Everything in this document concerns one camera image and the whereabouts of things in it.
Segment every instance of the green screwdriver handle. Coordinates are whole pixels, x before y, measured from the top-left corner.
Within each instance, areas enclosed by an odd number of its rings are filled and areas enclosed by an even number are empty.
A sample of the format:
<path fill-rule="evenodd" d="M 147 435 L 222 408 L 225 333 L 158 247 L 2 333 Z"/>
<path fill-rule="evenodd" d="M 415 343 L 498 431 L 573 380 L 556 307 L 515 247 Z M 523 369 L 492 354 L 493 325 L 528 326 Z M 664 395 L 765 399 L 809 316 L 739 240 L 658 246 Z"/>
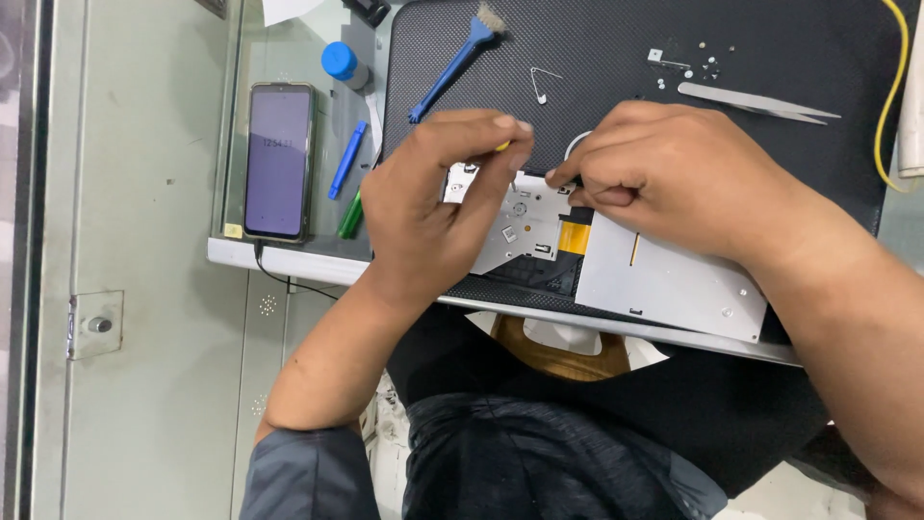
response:
<path fill-rule="evenodd" d="M 356 196 L 353 197 L 349 206 L 346 207 L 343 218 L 340 219 L 340 226 L 337 227 L 337 236 L 342 239 L 352 238 L 353 231 L 356 230 L 356 224 L 359 222 L 360 216 L 362 216 L 362 201 L 359 199 L 359 192 L 356 192 Z"/>

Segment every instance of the smartphone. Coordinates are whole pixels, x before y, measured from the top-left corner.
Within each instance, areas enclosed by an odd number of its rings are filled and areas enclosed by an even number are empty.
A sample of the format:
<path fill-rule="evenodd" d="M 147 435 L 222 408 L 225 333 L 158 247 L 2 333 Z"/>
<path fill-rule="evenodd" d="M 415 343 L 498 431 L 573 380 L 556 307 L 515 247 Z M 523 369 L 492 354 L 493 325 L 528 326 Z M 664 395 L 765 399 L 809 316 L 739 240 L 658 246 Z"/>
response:
<path fill-rule="evenodd" d="M 308 83 L 250 88 L 244 232 L 253 238 L 308 238 L 317 93 Z"/>

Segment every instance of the screw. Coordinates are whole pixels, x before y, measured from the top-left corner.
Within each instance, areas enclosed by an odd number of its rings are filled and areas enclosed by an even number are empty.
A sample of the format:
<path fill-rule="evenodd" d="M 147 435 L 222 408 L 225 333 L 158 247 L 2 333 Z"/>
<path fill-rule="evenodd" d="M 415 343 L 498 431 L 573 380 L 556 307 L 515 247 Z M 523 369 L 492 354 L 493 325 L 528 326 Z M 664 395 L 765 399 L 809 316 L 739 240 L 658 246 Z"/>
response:
<path fill-rule="evenodd" d="M 113 322 L 104 317 L 95 317 L 90 320 L 88 328 L 90 332 L 109 332 L 113 328 Z"/>

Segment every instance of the hand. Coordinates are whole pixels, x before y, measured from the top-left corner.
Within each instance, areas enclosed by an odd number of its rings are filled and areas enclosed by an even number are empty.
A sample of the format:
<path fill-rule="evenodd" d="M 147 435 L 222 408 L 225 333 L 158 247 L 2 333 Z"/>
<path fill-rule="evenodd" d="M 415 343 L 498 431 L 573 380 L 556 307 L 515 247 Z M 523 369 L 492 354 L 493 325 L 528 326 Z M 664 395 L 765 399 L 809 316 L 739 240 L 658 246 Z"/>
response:
<path fill-rule="evenodd" d="M 617 105 L 546 181 L 578 174 L 571 205 L 742 264 L 788 254 L 827 218 L 813 212 L 839 211 L 724 114 L 686 105 Z"/>
<path fill-rule="evenodd" d="M 377 293 L 415 308 L 465 277 L 532 144 L 528 123 L 496 110 L 442 112 L 417 126 L 360 188 Z M 475 158 L 481 167 L 464 202 L 441 202 L 450 166 Z"/>

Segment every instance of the phone screen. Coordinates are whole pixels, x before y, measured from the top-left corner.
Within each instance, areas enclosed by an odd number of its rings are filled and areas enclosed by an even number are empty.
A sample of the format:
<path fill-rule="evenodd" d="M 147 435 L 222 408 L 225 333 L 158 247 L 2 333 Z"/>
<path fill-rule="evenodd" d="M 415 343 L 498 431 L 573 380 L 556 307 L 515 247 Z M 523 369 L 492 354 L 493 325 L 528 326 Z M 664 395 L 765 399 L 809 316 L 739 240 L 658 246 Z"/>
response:
<path fill-rule="evenodd" d="M 307 85 L 255 85 L 251 91 L 244 202 L 249 235 L 301 235 L 311 109 Z"/>

